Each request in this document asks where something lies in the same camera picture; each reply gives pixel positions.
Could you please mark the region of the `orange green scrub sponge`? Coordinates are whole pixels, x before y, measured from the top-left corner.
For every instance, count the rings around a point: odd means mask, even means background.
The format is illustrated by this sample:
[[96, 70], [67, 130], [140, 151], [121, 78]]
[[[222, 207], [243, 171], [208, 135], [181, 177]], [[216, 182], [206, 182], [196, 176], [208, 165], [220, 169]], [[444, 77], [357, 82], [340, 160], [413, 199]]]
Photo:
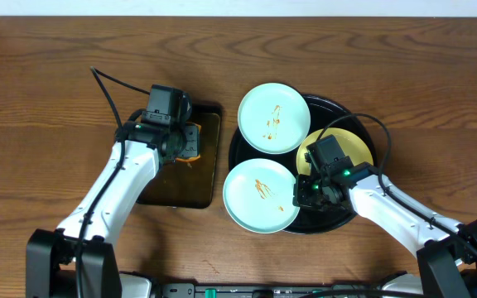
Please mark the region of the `orange green scrub sponge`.
[[183, 130], [184, 146], [176, 157], [177, 161], [191, 162], [200, 158], [201, 125], [188, 122]]

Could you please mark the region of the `yellow plate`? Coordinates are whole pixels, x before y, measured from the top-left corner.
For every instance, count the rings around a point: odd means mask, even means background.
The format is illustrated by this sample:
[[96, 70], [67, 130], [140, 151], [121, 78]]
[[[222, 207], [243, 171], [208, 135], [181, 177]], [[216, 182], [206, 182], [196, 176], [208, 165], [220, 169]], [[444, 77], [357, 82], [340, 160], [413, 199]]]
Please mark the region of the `yellow plate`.
[[[300, 175], [311, 174], [311, 164], [306, 162], [305, 153], [306, 147], [312, 144], [320, 135], [321, 130], [316, 130], [306, 137], [303, 143], [299, 146], [296, 154], [296, 168]], [[372, 153], [368, 146], [356, 134], [337, 127], [330, 127], [322, 135], [322, 138], [334, 136], [339, 143], [342, 151], [346, 156], [349, 156], [355, 166], [362, 162], [374, 164]]]

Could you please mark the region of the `mint plate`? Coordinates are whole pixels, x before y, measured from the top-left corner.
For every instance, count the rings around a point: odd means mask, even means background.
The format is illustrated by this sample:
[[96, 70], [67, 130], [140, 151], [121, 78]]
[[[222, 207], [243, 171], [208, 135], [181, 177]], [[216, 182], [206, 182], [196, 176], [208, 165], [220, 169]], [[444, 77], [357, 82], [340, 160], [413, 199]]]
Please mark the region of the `mint plate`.
[[297, 149], [311, 127], [304, 97], [280, 83], [260, 84], [249, 90], [238, 107], [238, 128], [245, 141], [267, 154]]
[[276, 233], [294, 222], [300, 208], [293, 204], [295, 176], [268, 159], [243, 161], [226, 176], [224, 206], [232, 220], [254, 233]]

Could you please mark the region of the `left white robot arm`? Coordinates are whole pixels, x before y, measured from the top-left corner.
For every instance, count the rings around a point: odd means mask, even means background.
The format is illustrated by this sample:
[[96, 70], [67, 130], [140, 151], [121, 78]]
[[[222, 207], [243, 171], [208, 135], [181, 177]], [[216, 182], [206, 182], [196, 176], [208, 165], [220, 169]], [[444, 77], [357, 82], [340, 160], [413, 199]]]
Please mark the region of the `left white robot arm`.
[[28, 297], [149, 297], [152, 280], [122, 273], [115, 246], [137, 198], [166, 164], [198, 153], [199, 124], [127, 121], [107, 165], [59, 226], [37, 229], [26, 246]]

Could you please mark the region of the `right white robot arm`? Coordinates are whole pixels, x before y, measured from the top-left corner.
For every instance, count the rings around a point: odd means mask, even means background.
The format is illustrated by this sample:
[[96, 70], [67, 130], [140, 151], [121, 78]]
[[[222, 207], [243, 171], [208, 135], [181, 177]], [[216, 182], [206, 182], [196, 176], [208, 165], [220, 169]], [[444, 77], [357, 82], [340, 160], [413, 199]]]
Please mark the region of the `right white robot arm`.
[[395, 277], [381, 296], [477, 297], [477, 219], [461, 223], [419, 203], [368, 163], [298, 175], [296, 206], [347, 209], [377, 224], [417, 260], [418, 276]]

